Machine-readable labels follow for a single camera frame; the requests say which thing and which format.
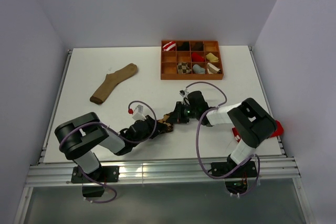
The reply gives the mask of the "dark argyle sock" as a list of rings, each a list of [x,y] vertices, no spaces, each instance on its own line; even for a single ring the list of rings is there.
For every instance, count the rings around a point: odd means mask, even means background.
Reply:
[[[156,128],[154,133],[150,136],[150,139],[153,139],[161,134],[173,132],[174,124],[169,123],[169,118],[171,117],[171,115],[172,112],[165,114],[162,119],[156,121]],[[155,126],[154,119],[151,118],[149,115],[147,115],[145,118],[145,121],[149,126],[149,133],[151,134]]]

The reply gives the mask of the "grey sock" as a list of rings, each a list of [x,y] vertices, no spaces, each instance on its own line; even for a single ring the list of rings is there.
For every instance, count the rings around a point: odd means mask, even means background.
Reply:
[[[195,74],[205,74],[206,70],[198,64],[194,64],[192,68]]]

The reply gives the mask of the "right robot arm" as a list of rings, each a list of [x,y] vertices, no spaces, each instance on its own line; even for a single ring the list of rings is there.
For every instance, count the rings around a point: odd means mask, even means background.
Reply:
[[[199,134],[202,125],[212,127],[231,124],[238,133],[239,142],[227,158],[228,173],[234,177],[245,171],[245,163],[252,158],[259,145],[276,132],[278,126],[253,98],[247,98],[241,103],[210,107],[201,91],[187,93],[181,91],[182,102],[177,102],[167,123],[186,124],[190,119],[198,120],[196,130],[196,155],[201,162],[199,150]]]

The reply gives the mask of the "beige argyle sock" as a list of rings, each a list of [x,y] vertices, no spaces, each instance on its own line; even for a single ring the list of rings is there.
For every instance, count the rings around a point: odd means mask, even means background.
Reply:
[[[189,74],[192,72],[187,62],[178,62],[176,67],[178,74]]]

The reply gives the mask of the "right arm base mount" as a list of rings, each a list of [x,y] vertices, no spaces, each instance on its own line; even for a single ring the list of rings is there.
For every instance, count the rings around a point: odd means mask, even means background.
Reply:
[[[208,172],[213,176],[219,177],[227,174],[233,168],[233,164],[230,162],[212,162]],[[245,165],[239,167],[228,177],[229,179],[234,178],[235,180],[225,181],[225,187],[228,192],[234,195],[245,193],[248,190],[248,179],[257,177],[257,169],[253,161],[248,161]]]

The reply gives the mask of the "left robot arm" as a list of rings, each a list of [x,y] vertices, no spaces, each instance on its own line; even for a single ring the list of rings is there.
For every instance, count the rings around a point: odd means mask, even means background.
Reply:
[[[155,121],[147,115],[144,120],[137,120],[117,133],[103,124],[97,114],[90,112],[59,125],[54,133],[66,159],[76,163],[85,178],[96,182],[102,176],[102,168],[92,151],[94,147],[99,145],[116,156],[123,156],[147,139],[172,131],[173,125],[163,120]]]

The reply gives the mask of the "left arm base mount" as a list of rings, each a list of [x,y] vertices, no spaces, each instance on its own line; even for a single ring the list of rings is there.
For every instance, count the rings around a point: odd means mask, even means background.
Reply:
[[[85,198],[102,197],[105,188],[102,184],[116,183],[119,179],[119,166],[100,166],[92,173],[86,174],[82,168],[75,166],[70,182],[82,184],[82,195]]]

